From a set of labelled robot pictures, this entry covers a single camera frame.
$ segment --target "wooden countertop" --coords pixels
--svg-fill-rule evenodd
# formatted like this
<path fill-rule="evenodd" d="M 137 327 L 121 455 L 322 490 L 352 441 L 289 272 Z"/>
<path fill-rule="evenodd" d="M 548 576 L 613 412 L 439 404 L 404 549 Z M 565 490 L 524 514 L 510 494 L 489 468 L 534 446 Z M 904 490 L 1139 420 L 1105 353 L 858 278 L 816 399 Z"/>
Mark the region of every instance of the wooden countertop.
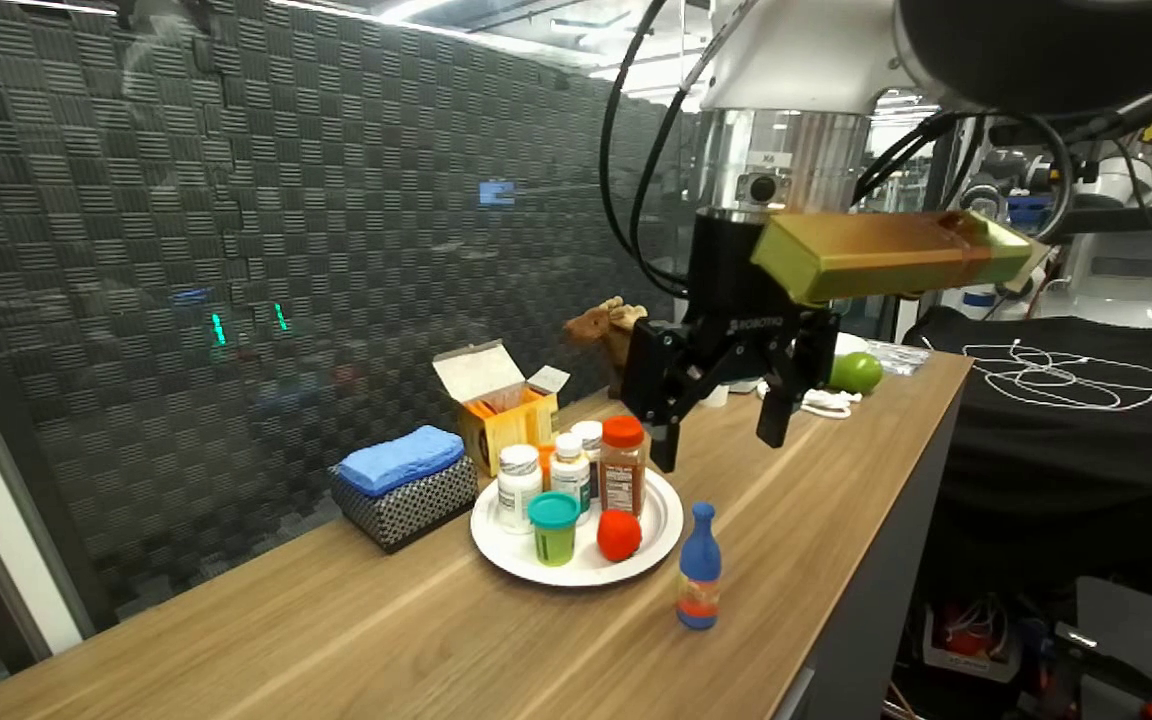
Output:
<path fill-rule="evenodd" d="M 673 479 L 726 545 L 708 635 L 673 619 L 675 557 L 553 591 L 479 560 L 468 515 L 398 557 L 336 519 L 6 680 L 0 717 L 773 717 L 965 373 L 933 358 L 781 452 L 755 399 L 690 418 Z"/>

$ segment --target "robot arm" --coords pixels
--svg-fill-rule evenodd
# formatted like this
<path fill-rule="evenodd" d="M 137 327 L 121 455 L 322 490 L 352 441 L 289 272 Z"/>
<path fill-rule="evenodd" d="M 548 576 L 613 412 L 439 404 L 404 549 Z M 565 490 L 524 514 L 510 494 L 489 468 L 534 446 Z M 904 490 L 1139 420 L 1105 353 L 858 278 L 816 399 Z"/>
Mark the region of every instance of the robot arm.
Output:
<path fill-rule="evenodd" d="M 755 433 L 781 448 L 799 396 L 829 382 L 837 318 L 748 262 L 770 212 L 847 212 L 885 87 L 1060 122 L 1152 94 L 1152 0 L 755 0 L 734 15 L 703 98 L 690 318 L 638 325 L 624 370 L 661 468 L 717 383 L 763 376 Z"/>

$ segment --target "white plate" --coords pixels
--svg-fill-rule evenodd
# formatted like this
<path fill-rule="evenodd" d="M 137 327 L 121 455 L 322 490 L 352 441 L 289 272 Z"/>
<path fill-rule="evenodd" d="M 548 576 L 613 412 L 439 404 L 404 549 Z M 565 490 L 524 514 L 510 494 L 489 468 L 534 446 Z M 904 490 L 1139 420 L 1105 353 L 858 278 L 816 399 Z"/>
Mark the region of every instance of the white plate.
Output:
<path fill-rule="evenodd" d="M 590 507 L 577 526 L 577 557 L 559 570 L 548 570 L 536 560 L 534 528 L 528 526 L 514 528 L 499 519 L 497 484 L 479 494 L 479 499 L 472 504 L 472 519 L 468 519 L 472 545 L 497 570 L 534 584 L 548 584 L 548 589 L 621 584 L 621 582 L 646 576 L 675 549 L 675 540 L 685 538 L 685 504 L 682 504 L 682 494 L 673 494 L 673 484 L 661 471 L 646 471 L 640 528 L 646 528 L 640 551 L 632 551 L 621 563 L 610 563 L 597 545 L 599 514 Z"/>

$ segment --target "small cup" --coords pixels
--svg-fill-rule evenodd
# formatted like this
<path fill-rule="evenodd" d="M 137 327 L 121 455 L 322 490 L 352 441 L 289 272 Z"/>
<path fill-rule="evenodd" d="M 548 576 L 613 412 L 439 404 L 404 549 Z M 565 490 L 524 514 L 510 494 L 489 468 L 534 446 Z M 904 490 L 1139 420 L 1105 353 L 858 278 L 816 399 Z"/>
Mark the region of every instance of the small cup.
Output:
<path fill-rule="evenodd" d="M 528 519 L 536 528 L 536 560 L 567 563 L 577 557 L 577 515 L 580 504 L 567 494 L 542 494 L 528 504 Z"/>

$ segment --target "yellow box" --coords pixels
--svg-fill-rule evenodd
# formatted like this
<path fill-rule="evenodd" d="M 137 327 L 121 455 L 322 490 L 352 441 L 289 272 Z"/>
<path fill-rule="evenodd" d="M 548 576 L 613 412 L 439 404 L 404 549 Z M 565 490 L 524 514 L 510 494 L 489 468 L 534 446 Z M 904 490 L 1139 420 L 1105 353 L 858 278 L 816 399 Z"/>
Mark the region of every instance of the yellow box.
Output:
<path fill-rule="evenodd" d="M 558 387 L 528 387 L 499 339 L 439 353 L 431 370 L 458 399 L 458 433 L 479 477 L 499 471 L 504 446 L 553 448 Z"/>
<path fill-rule="evenodd" d="M 754 252 L 796 304 L 1004 283 L 1038 244 L 975 212 L 777 212 Z"/>

